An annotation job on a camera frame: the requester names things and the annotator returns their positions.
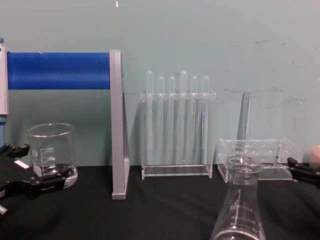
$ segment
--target blue padded bar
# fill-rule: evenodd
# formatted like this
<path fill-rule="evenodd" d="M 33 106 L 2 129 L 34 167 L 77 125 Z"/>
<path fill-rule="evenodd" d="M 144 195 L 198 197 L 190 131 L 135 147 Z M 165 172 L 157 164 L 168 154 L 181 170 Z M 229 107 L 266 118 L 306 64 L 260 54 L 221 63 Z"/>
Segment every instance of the blue padded bar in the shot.
<path fill-rule="evenodd" d="M 109 53 L 9 52 L 9 90 L 109 90 Z"/>

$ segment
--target glass beaker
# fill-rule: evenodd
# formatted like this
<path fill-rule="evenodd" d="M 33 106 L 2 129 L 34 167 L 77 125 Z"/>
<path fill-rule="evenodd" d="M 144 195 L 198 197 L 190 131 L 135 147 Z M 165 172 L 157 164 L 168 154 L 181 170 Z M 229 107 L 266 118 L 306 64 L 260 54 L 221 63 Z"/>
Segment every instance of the glass beaker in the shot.
<path fill-rule="evenodd" d="M 41 177 L 55 174 L 63 167 L 70 168 L 64 188 L 78 179 L 74 131 L 75 127 L 67 123 L 42 124 L 27 131 L 33 171 Z"/>
<path fill-rule="evenodd" d="M 257 185 L 262 165 L 250 157 L 227 160 L 228 190 L 210 240 L 266 240 Z"/>

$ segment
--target erlenmeyer flask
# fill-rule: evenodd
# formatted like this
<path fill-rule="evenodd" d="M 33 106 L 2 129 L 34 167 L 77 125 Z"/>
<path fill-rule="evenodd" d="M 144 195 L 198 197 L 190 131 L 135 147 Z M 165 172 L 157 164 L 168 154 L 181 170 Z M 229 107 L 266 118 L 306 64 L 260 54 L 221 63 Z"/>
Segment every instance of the erlenmeyer flask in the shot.
<path fill-rule="evenodd" d="M 266 240 L 257 201 L 262 165 L 250 157 L 227 160 L 228 191 L 210 240 Z"/>

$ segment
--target teal wall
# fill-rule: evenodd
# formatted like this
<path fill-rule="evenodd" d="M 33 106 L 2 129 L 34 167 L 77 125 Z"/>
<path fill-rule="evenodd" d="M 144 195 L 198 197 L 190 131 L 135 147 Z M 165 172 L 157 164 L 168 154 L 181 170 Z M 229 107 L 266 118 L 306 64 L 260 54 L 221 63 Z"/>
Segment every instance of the teal wall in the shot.
<path fill-rule="evenodd" d="M 0 35 L 12 52 L 121 49 L 135 165 L 148 70 L 208 75 L 220 101 L 217 137 L 236 137 L 241 92 L 250 89 L 251 138 L 320 144 L 319 9 L 318 0 L 119 0 L 118 8 L 115 0 L 4 0 Z M 22 144 L 35 124 L 69 122 L 77 127 L 78 164 L 105 165 L 110 119 L 109 91 L 11 91 L 6 139 Z"/>

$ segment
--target black tabletop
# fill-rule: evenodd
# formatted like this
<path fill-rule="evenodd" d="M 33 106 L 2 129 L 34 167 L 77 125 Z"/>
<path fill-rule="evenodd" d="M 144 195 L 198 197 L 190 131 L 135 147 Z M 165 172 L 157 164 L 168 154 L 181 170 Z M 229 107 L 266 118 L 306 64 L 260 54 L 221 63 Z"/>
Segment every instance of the black tabletop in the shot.
<path fill-rule="evenodd" d="M 227 184 L 207 176 L 141 179 L 130 169 L 126 200 L 112 200 L 111 167 L 79 167 L 70 188 L 37 199 L 7 198 L 0 240 L 208 240 Z M 293 181 L 259 181 L 267 240 L 319 240 L 320 190 Z"/>

